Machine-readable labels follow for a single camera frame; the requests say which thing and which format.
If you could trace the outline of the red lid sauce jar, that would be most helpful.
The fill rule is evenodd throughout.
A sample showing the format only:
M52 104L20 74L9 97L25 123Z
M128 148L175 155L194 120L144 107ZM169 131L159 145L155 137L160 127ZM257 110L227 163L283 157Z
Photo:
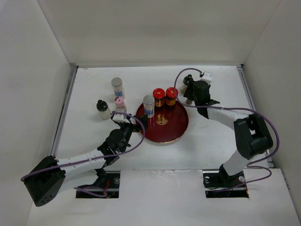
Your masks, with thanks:
M178 90L174 87L169 87L166 90L166 105L168 107L175 107L177 95L178 95Z
M165 91L162 88L156 88L152 94L155 99L155 108L162 108L165 104Z

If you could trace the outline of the silver lid blue label jar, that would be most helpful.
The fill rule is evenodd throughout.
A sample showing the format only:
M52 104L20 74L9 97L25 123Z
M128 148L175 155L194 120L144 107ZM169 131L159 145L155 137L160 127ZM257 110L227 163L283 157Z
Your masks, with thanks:
M155 99L151 95L146 95L143 98L143 111L148 118L154 117L155 112Z

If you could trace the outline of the silver lid spice jar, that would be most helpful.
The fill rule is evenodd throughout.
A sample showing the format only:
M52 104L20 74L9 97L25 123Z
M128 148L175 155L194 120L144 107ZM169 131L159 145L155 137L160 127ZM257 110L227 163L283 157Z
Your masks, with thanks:
M123 88L123 82L121 78L115 77L111 80L111 85L113 87L113 91L116 97L125 98L125 92Z

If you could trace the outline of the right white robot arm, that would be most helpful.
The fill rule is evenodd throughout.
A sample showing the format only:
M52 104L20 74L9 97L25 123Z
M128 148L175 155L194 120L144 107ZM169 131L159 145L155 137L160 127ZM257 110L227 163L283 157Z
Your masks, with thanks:
M263 117L256 113L247 115L226 110L219 106L220 102L211 99L209 90L210 85L206 81L190 80L184 97L194 102L200 115L234 131L236 151L220 166L218 174L219 183L230 186L250 160L270 149L273 141Z

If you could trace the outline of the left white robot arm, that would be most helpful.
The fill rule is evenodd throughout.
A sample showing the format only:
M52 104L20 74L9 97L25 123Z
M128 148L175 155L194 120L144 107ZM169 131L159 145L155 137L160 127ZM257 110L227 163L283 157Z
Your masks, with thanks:
M119 128L110 132L105 141L95 150L71 158L56 159L50 155L27 175L21 178L35 206L40 207L53 200L58 193L69 189L92 195L91 189L100 188L106 197L107 173L105 167L115 163L120 155L133 150L129 140L133 133L145 133L148 117L126 114L126 119L117 121L118 112L111 119Z

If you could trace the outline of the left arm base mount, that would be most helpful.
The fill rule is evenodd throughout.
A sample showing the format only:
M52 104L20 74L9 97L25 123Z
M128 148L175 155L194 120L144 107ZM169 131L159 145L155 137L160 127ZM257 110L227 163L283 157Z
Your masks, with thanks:
M117 199L119 198L120 171L96 170L96 180L92 184L79 186L76 199Z

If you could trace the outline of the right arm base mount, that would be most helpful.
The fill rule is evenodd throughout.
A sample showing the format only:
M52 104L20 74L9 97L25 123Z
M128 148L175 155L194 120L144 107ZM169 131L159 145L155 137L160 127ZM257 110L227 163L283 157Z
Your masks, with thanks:
M249 198L245 175L241 171L238 174L229 176L220 167L218 171L203 171L203 185L206 198Z

